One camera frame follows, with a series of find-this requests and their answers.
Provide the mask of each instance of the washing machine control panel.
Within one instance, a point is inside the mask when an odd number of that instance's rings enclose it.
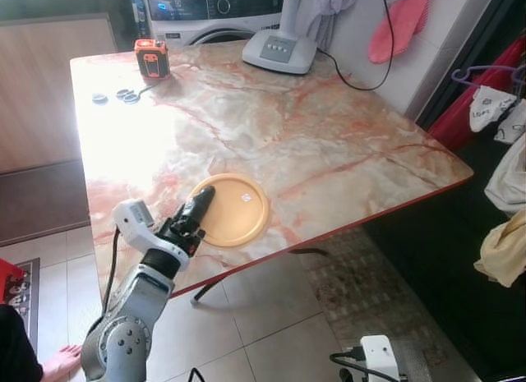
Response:
[[[201,21],[281,12],[283,0],[148,0],[152,21]]]

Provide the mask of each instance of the washing machine door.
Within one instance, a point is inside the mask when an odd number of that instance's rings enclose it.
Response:
[[[253,32],[247,30],[217,29],[198,37],[191,45],[239,41],[240,39],[250,39],[253,35]]]

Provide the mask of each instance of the white appliance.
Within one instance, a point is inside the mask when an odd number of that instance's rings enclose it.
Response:
[[[283,0],[144,0],[152,39],[169,48],[250,39],[279,28]]]
[[[317,43],[296,35],[300,0],[284,0],[278,30],[262,30],[245,45],[242,58],[254,66],[272,71],[306,74],[316,55]]]

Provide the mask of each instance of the bare foot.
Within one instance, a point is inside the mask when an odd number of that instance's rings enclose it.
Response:
[[[44,374],[40,382],[54,382],[81,364],[81,345],[68,345],[55,353],[42,366]]]

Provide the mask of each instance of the person's leg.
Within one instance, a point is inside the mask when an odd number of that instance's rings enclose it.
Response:
[[[22,318],[12,306],[0,304],[0,380],[40,382],[42,375]]]

